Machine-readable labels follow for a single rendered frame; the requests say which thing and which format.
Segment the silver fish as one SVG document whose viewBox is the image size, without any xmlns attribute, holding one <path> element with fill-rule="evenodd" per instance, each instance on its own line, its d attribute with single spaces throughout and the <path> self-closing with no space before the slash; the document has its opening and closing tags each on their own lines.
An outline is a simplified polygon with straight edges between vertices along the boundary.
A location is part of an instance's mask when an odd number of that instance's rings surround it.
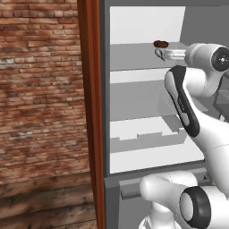
<svg viewBox="0 0 229 229">
<path fill-rule="evenodd" d="M 156 48 L 155 55 L 162 60 L 183 60 L 185 57 L 185 49 L 165 49 Z"/>
</svg>

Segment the grey fridge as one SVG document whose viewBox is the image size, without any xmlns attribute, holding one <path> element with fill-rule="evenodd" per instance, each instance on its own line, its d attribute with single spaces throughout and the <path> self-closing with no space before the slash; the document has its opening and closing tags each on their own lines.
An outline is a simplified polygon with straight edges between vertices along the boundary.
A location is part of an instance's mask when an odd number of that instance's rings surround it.
<svg viewBox="0 0 229 229">
<path fill-rule="evenodd" d="M 101 0 L 101 84 L 106 229 L 118 229 L 120 181 L 150 174 L 205 168 L 187 133 L 183 144 L 110 152 L 111 122 L 179 115 L 165 75 L 183 60 L 162 60 L 153 43 L 185 49 L 196 43 L 229 48 L 229 0 Z M 229 70 L 215 95 L 194 97 L 205 115 L 229 123 Z M 207 170 L 209 184 L 214 182 Z"/>
</svg>

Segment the grey fridge drawer front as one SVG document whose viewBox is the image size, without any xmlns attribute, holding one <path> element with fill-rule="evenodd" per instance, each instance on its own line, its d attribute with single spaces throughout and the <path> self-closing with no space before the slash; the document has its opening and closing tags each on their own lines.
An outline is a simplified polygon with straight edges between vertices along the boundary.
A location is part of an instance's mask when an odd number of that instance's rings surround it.
<svg viewBox="0 0 229 229">
<path fill-rule="evenodd" d="M 198 182 L 209 184 L 208 173 L 205 168 L 197 168 L 190 171 L 173 171 L 169 173 L 155 174 L 159 179 L 186 186 L 197 185 Z M 149 212 L 150 203 L 141 196 L 133 199 L 122 199 L 121 190 L 125 186 L 140 187 L 141 178 L 120 181 L 120 207 L 118 229 L 138 229 L 140 221 Z"/>
</svg>

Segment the dark brown food piece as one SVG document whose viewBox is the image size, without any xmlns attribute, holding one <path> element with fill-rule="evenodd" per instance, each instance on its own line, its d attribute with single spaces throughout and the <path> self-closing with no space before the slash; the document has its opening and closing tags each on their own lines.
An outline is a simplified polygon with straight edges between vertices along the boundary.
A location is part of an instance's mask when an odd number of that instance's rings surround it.
<svg viewBox="0 0 229 229">
<path fill-rule="evenodd" d="M 169 46 L 169 43 L 164 40 L 156 40 L 153 43 L 153 45 L 154 47 L 157 47 L 157 48 L 167 48 Z"/>
</svg>

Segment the brown wooden cabinet panel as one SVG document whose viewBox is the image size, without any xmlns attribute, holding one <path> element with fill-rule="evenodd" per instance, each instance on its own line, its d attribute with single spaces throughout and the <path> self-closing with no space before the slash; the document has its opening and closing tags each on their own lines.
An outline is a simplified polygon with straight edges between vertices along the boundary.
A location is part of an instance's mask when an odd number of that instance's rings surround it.
<svg viewBox="0 0 229 229">
<path fill-rule="evenodd" d="M 81 60 L 89 147 L 89 167 L 98 229 L 105 228 L 100 1 L 78 0 Z"/>
</svg>

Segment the grey fridge shelf bin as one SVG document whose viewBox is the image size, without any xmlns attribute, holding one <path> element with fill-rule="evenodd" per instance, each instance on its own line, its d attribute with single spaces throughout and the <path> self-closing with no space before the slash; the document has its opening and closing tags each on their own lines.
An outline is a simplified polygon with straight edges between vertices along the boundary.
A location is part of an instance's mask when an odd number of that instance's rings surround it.
<svg viewBox="0 0 229 229">
<path fill-rule="evenodd" d="M 175 114 L 111 122 L 110 152 L 183 144 L 187 133 Z"/>
</svg>

